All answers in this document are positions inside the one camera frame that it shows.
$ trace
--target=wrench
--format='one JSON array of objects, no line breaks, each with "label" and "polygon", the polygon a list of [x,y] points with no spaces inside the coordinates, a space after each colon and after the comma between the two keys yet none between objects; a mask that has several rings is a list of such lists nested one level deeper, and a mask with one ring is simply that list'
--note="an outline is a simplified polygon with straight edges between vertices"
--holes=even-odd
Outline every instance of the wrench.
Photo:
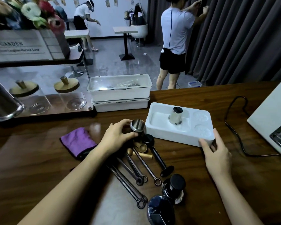
[{"label": "wrench", "polygon": [[127,170],[128,173],[135,179],[135,182],[136,182],[137,185],[139,185],[139,186],[143,185],[143,181],[144,181],[143,178],[136,176],[136,175],[133,173],[133,171],[130,170],[129,167],[127,167],[127,165],[126,165],[121,159],[119,159],[118,157],[117,157],[116,159],[117,159],[117,160],[120,162],[120,164],[125,168],[125,170]]},{"label": "wrench", "polygon": [[143,160],[143,158],[140,156],[140,154],[138,153],[138,151],[135,149],[135,147],[132,147],[132,150],[134,151],[134,153],[136,154],[136,156],[139,158],[139,160],[142,162],[142,164],[145,166],[145,168],[147,169],[147,171],[150,173],[150,175],[154,178],[154,183],[156,186],[160,186],[162,184],[162,181],[160,180],[160,178],[157,178],[154,173],[152,172],[152,170],[150,170],[150,168],[148,167],[148,165],[146,164],[146,162]]},{"label": "wrench", "polygon": [[132,168],[132,170],[134,171],[134,173],[136,174],[136,176],[139,177],[143,177],[143,182],[147,183],[148,181],[148,177],[146,175],[143,175],[142,172],[140,171],[140,169],[136,166],[136,164],[134,163],[134,161],[131,159],[130,155],[126,152],[126,157],[127,160]]},{"label": "wrench", "polygon": [[131,196],[136,200],[137,207],[139,209],[144,209],[146,206],[145,201],[142,198],[138,198],[135,192],[130,188],[130,186],[121,178],[121,176],[116,172],[116,170],[108,165],[106,165],[109,170],[116,176],[116,178],[120,181],[120,183],[127,189],[127,191],[131,194]]},{"label": "wrench", "polygon": [[143,199],[144,202],[149,202],[148,198],[143,195],[137,188],[135,188],[135,186],[132,185],[132,183],[117,168],[113,167],[113,169],[119,174],[119,176],[121,176],[121,178],[124,179],[124,181],[126,181],[128,185],[130,185],[130,187]]}]

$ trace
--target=glass jar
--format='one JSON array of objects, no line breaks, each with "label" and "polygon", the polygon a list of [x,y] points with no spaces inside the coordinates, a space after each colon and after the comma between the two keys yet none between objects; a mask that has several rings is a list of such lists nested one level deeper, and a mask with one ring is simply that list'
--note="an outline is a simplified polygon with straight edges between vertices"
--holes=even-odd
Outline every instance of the glass jar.
[{"label": "glass jar", "polygon": [[79,80],[76,78],[60,78],[61,81],[54,84],[54,89],[58,92],[63,104],[69,110],[79,110],[86,105],[83,92],[77,92]]},{"label": "glass jar", "polygon": [[41,87],[32,81],[16,81],[10,93],[17,97],[31,115],[44,113],[51,106]]}]

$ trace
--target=gray floor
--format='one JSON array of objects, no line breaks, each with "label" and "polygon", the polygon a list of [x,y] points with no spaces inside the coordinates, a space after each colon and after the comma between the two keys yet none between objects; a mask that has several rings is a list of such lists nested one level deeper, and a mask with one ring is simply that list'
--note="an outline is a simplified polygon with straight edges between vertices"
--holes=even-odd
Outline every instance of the gray floor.
[{"label": "gray floor", "polygon": [[[86,52],[87,58],[94,59],[94,64],[88,66],[90,77],[146,73],[150,75],[153,82],[152,90],[156,90],[156,80],[160,69],[160,46],[136,47],[135,41],[128,40],[128,51],[135,56],[135,60],[121,61],[119,54],[124,53],[123,38],[93,40],[93,44],[99,52]],[[75,69],[84,70],[83,67],[75,67]],[[70,68],[62,65],[1,68],[0,82],[9,89],[15,86],[15,80],[31,80],[38,83],[45,94],[55,94],[53,84],[68,71]],[[88,84],[86,73],[78,79],[81,85],[79,90],[86,90]],[[191,81],[195,81],[195,78],[182,73],[177,83],[181,88],[187,88],[187,83]],[[168,86],[168,82],[167,76],[163,90]]]}]

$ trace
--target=clear plastic lid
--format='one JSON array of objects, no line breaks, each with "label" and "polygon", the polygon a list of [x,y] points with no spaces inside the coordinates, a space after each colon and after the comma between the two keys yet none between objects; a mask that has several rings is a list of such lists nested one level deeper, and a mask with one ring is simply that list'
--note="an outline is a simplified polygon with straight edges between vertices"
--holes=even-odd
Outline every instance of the clear plastic lid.
[{"label": "clear plastic lid", "polygon": [[123,90],[127,88],[149,88],[152,81],[148,74],[95,76],[90,78],[88,91]]}]

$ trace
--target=small plastic container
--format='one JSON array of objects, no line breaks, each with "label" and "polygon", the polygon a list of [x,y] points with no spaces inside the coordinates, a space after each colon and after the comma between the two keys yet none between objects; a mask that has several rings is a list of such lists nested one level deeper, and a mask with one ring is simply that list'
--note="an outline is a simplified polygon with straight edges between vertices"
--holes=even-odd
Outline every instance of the small plastic container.
[{"label": "small plastic container", "polygon": [[150,97],[153,84],[148,74],[91,77],[87,90],[94,102]]},{"label": "small plastic container", "polygon": [[193,81],[193,82],[189,82],[188,83],[188,87],[189,88],[198,88],[198,87],[201,87],[202,84],[200,81]]},{"label": "small plastic container", "polygon": [[86,105],[83,92],[75,92],[79,88],[79,80],[76,78],[60,78],[61,81],[54,84],[54,89],[58,92],[65,107],[69,110],[79,110]]},{"label": "small plastic container", "polygon": [[10,93],[17,97],[31,115],[44,113],[51,106],[40,86],[32,81],[16,81],[17,86]]},{"label": "small plastic container", "polygon": [[92,99],[92,105],[96,108],[97,112],[107,112],[116,110],[131,110],[147,108],[149,98],[130,99],[130,100],[112,100],[104,102],[94,102]]}]

